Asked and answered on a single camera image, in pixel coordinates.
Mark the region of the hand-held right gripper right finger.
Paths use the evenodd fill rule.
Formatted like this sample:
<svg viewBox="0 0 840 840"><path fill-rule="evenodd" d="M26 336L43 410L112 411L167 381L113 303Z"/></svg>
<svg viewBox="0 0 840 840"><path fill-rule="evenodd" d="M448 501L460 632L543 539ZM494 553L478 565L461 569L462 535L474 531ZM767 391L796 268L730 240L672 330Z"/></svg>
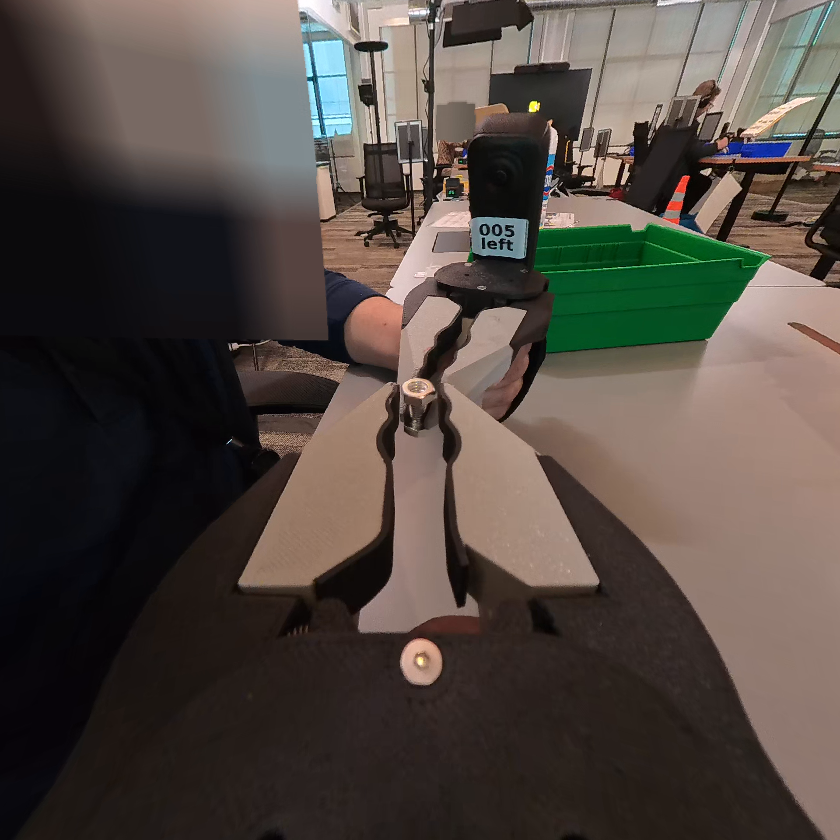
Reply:
<svg viewBox="0 0 840 840"><path fill-rule="evenodd" d="M444 537L458 606L594 593L592 563L542 457L452 385L441 395Z"/></svg>

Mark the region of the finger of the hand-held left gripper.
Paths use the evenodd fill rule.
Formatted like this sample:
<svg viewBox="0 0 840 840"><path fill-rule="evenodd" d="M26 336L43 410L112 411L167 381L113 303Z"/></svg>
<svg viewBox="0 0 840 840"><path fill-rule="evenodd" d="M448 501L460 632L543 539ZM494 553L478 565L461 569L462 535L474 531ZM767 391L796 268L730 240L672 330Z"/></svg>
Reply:
<svg viewBox="0 0 840 840"><path fill-rule="evenodd" d="M445 370L445 394L457 391L473 403L508 372L515 351L511 341L527 312L519 308L493 308L478 313L469 337Z"/></svg>
<svg viewBox="0 0 840 840"><path fill-rule="evenodd" d="M402 329L397 383L417 378L438 386L457 354L456 344L463 327L464 312L446 297L426 297Z"/></svg>

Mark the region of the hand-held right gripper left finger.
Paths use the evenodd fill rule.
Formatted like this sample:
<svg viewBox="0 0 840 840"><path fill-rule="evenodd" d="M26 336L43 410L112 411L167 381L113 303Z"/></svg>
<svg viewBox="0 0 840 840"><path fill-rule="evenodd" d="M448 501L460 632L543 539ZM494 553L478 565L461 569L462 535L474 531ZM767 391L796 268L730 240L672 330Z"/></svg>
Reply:
<svg viewBox="0 0 840 840"><path fill-rule="evenodd" d="M382 386L303 449L244 571L241 592L371 602L392 573L400 397Z"/></svg>

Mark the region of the green plastic bin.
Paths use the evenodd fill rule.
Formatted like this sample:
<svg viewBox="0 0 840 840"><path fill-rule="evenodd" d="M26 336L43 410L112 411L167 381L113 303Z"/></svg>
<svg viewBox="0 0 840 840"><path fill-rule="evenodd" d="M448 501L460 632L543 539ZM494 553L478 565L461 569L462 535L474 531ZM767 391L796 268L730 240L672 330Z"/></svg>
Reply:
<svg viewBox="0 0 840 840"><path fill-rule="evenodd" d="M547 352L706 341L769 260L672 223L544 229Z"/></svg>

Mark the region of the person's left hand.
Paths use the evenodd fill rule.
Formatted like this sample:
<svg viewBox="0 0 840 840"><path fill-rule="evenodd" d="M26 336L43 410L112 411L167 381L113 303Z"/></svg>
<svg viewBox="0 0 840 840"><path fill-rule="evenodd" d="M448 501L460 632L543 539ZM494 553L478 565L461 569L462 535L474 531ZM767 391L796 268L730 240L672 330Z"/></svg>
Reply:
<svg viewBox="0 0 840 840"><path fill-rule="evenodd" d="M496 384L488 387L482 396L481 407L491 417L501 421L520 393L524 375L529 367L531 345L522 346L512 359L510 367Z"/></svg>

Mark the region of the white wipes canister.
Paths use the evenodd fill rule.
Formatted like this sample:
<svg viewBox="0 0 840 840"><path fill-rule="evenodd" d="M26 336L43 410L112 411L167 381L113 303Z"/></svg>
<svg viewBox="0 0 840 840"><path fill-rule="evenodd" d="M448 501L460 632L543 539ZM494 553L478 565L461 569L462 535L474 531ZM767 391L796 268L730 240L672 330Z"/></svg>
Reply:
<svg viewBox="0 0 840 840"><path fill-rule="evenodd" d="M545 169L545 176L543 182L543 190L542 190L542 204L541 204L541 214L540 214L540 228L545 226L547 216L548 216L548 206L549 206L549 199L550 194L552 191L552 183L553 183L553 175L554 175L554 166L555 166L555 159L559 145L559 133L556 128L553 126L553 121L549 120L548 122L548 130L549 130L549 152L547 158L547 164Z"/></svg>

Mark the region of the large black display screen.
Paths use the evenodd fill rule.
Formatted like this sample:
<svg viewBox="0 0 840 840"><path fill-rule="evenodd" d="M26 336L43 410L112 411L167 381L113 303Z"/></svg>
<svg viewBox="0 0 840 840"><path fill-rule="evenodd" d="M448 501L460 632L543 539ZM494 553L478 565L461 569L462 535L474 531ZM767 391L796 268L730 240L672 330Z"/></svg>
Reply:
<svg viewBox="0 0 840 840"><path fill-rule="evenodd" d="M591 68L518 66L514 72L490 75L488 103L504 104L510 113L526 113L537 102L535 113L541 119L551 120L567 140L577 141L591 78Z"/></svg>

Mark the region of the black light stand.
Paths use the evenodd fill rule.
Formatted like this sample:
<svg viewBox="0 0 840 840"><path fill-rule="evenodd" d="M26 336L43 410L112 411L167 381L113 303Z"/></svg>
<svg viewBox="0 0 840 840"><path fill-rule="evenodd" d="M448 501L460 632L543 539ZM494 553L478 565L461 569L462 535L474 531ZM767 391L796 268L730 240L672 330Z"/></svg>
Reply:
<svg viewBox="0 0 840 840"><path fill-rule="evenodd" d="M437 43L438 14L441 8L441 1L429 1L426 3L425 25L427 29L427 65L425 78L423 80L424 90L427 96L426 117L427 117L427 141L426 160L423 168L423 216L426 217L434 204L436 191L434 189L434 178L436 172L435 163L435 141L434 141L434 110L435 110L435 51Z"/></svg>

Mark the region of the black high-back chair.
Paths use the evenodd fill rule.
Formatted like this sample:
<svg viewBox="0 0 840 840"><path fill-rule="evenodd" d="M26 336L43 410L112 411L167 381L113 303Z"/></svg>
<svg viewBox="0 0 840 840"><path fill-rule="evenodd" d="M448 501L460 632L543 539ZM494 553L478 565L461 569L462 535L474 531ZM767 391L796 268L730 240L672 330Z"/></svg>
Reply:
<svg viewBox="0 0 840 840"><path fill-rule="evenodd" d="M689 127L664 126L657 132L642 164L635 164L624 202L654 215L665 213L680 179L690 175L704 156L698 122Z"/></svg>

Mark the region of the black studio softbox light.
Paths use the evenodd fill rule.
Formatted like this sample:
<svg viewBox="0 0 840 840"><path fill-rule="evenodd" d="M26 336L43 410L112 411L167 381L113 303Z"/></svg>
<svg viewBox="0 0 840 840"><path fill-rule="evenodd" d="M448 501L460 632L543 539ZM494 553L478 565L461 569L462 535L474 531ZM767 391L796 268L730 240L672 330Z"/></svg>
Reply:
<svg viewBox="0 0 840 840"><path fill-rule="evenodd" d="M481 1L456 3L444 23L443 46L469 46L499 40L502 30L521 31L533 21L524 1Z"/></svg>

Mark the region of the black disc-topped pole stand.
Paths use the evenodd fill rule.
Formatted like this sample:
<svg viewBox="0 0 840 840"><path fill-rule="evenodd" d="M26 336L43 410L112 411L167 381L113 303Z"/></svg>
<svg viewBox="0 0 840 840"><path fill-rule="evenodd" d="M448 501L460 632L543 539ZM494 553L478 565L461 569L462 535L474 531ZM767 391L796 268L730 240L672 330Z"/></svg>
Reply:
<svg viewBox="0 0 840 840"><path fill-rule="evenodd" d="M364 40L355 44L353 47L358 53L368 56L370 59L370 78L363 78L358 85L358 91L362 104L368 109L373 108L375 128L374 135L376 140L374 146L377 151L380 151L382 147L382 130L375 74L375 55L386 51L387 44L381 40Z"/></svg>

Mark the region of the white hanging sheet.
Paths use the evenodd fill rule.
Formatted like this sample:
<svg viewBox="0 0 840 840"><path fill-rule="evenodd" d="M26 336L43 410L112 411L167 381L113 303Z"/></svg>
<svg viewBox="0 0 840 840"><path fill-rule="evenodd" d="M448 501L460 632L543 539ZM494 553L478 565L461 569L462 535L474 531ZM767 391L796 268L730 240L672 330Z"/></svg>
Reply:
<svg viewBox="0 0 840 840"><path fill-rule="evenodd" d="M689 211L694 223L702 234L707 234L720 215L728 209L734 199L741 194L740 181L730 172L722 177L711 179L711 185Z"/></svg>

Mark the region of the wooden top desk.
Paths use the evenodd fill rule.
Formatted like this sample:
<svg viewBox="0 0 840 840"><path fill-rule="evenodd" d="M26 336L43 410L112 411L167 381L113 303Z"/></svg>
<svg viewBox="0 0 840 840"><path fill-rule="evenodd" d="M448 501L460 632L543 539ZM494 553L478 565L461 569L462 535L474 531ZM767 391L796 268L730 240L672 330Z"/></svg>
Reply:
<svg viewBox="0 0 840 840"><path fill-rule="evenodd" d="M745 201L749 188L753 182L753 177L756 174L776 174L779 172L787 172L795 163L804 162L807 160L805 156L791 156L776 159L744 159L739 155L712 155L699 161L699 166L703 168L712 168L713 170L721 170L725 173L731 170L735 172L742 172L743 178L741 183L741 194L737 196L729 206L725 217L717 233L717 240L725 242L732 230L732 227L740 213L741 207ZM633 161L634 169L637 160Z"/></svg>

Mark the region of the tilted paper board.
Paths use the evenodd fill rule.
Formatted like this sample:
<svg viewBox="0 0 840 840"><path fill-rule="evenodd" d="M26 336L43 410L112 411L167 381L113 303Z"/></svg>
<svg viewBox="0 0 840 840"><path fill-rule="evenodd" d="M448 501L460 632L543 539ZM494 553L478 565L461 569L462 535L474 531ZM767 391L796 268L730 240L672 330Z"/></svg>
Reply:
<svg viewBox="0 0 840 840"><path fill-rule="evenodd" d="M767 132L776 123L781 121L788 113L806 103L812 102L815 98L815 96L798 97L782 103L752 122L750 126L743 130L742 137L750 139L759 137L762 133Z"/></svg>

